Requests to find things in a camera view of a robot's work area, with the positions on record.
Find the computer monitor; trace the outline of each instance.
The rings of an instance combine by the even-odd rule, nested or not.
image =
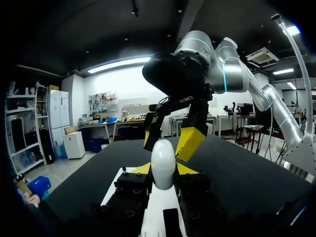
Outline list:
[[[244,103],[243,107],[240,108],[240,112],[241,112],[241,115],[243,116],[249,116],[250,113],[253,112],[253,105]]]
[[[271,126],[271,109],[269,108],[265,111],[260,111],[257,108],[256,104],[254,104],[254,107],[256,112],[256,124],[263,125],[264,127],[269,128]],[[275,118],[273,118],[272,127],[274,129],[280,129]]]

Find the cardboard box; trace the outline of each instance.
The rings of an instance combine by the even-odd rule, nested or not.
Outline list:
[[[28,193],[30,195],[30,197],[33,195],[33,193],[31,192],[31,190],[29,189],[29,187],[26,185],[26,183],[24,183],[22,180],[20,180],[17,183],[17,187],[18,189],[20,189],[22,191],[22,193]]]
[[[56,85],[49,85],[49,89],[51,90],[59,90],[59,87]]]
[[[68,135],[72,132],[75,132],[75,128],[74,127],[65,127],[65,135]]]

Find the white egg-shaped object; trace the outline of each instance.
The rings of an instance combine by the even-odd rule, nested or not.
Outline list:
[[[158,140],[152,152],[152,173],[155,186],[160,190],[170,189],[176,168],[174,149],[168,140]]]

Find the ceiling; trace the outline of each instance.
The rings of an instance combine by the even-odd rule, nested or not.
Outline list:
[[[74,69],[84,72],[119,58],[173,52],[185,33],[201,30],[210,36],[214,47],[224,37],[232,38],[242,61],[271,81],[301,76],[286,36],[270,19],[278,11],[265,0],[64,0],[31,4],[24,3],[12,12],[13,17],[22,18],[12,30],[17,36],[14,48],[19,50],[16,63],[20,65],[58,75]],[[316,77],[314,58],[304,47],[302,34],[294,38],[310,76]],[[259,69],[248,64],[245,56],[262,47],[281,60]],[[295,71],[291,75],[272,74],[290,67]]]
[[[304,81],[302,78],[297,78],[296,82],[295,82],[295,79],[280,80],[278,82],[273,83],[272,85],[281,90],[292,90],[292,88],[287,84],[287,82],[292,82],[293,85],[295,85],[297,89],[305,90]],[[310,78],[310,82],[311,82],[312,90],[315,90],[316,78]]]

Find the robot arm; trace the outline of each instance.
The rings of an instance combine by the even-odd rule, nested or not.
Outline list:
[[[287,143],[287,150],[292,151],[300,146],[305,137],[293,115],[272,85],[260,88],[236,49],[237,44],[233,40],[224,38],[214,50],[207,34],[191,31],[182,39],[173,55],[158,53],[151,57],[143,68],[143,76],[166,93],[168,99],[161,105],[150,107],[153,113],[146,116],[145,149],[152,151],[160,136],[158,129],[164,116],[190,106],[176,149],[176,157],[188,161],[207,134],[207,101],[212,100],[212,94],[247,90],[260,111],[272,109]],[[315,160],[313,149],[310,155],[313,159],[297,166],[314,174],[315,164],[310,163]]]
[[[239,59],[236,49],[235,42],[229,38],[223,39],[211,58],[215,65],[210,67],[206,81],[209,81],[215,93],[248,90],[260,111],[265,111],[271,107],[273,116],[284,135],[287,148],[289,151],[292,150],[302,141],[303,132],[275,88],[270,84],[261,88],[255,76]]]

